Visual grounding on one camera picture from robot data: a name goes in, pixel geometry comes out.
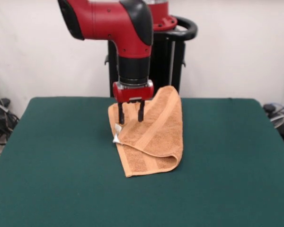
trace white wall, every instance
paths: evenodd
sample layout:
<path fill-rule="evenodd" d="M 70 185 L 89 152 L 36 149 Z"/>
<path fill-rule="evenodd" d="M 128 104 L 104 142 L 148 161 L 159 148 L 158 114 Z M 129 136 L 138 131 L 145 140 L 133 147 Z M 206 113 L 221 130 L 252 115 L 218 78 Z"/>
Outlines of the white wall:
<path fill-rule="evenodd" d="M 195 21 L 183 97 L 284 104 L 284 0 L 170 0 Z M 109 96 L 105 41 L 71 37 L 55 0 L 0 0 L 0 95 L 21 115 L 35 96 Z"/>

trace towel tag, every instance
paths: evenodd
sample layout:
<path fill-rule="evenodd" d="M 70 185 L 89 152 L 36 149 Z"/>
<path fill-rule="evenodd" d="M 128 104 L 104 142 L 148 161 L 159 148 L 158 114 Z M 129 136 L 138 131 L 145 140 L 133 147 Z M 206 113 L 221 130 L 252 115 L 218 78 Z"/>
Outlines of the towel tag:
<path fill-rule="evenodd" d="M 118 143 L 118 144 L 121 144 L 122 143 L 120 142 L 119 138 L 118 138 L 118 135 L 119 133 L 121 132 L 122 130 L 122 127 L 118 124 L 115 124 L 115 131 L 116 131 L 116 134 L 115 134 L 115 137 L 114 137 L 114 140 L 113 140 L 113 143 Z"/>

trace green table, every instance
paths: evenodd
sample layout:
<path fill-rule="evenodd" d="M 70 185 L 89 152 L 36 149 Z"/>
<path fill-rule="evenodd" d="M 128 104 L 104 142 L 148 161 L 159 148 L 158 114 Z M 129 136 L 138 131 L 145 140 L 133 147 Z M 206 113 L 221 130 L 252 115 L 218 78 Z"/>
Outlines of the green table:
<path fill-rule="evenodd" d="M 183 99 L 180 166 L 125 178 L 113 102 L 30 102 L 0 157 L 0 227 L 284 227 L 284 143 L 259 103 Z"/>

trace black handle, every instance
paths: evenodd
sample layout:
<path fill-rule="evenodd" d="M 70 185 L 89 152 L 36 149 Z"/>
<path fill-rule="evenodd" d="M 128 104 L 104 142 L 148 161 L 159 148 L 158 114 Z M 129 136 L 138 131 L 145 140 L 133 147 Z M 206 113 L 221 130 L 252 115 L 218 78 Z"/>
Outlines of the black handle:
<path fill-rule="evenodd" d="M 60 10 L 62 12 L 66 26 L 71 35 L 80 40 L 84 40 L 77 15 L 67 0 L 58 0 Z"/>
<path fill-rule="evenodd" d="M 175 17 L 178 20 L 178 26 L 184 27 L 186 31 L 179 31 L 179 30 L 169 30 L 164 32 L 155 32 L 154 36 L 156 39 L 166 39 L 172 41 L 187 41 L 194 39 L 198 33 L 197 25 L 186 18 L 183 17 Z"/>
<path fill-rule="evenodd" d="M 153 42 L 153 27 L 151 10 L 143 0 L 120 0 L 127 11 L 133 27 L 141 41 L 151 46 Z"/>

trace folded towel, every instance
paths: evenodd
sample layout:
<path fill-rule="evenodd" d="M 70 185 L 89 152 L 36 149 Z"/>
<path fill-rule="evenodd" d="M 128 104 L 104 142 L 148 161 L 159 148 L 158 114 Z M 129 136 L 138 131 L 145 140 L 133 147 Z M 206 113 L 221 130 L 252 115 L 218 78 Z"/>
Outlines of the folded towel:
<path fill-rule="evenodd" d="M 125 176 L 175 169 L 183 153 L 182 105 L 179 94 L 172 86 L 160 88 L 154 99 L 146 102 L 143 122 L 138 122 L 139 108 L 139 103 L 123 104 L 125 124 L 119 129 L 115 127 L 118 123 L 118 105 L 113 104 L 108 109 L 110 126 L 117 141 Z"/>

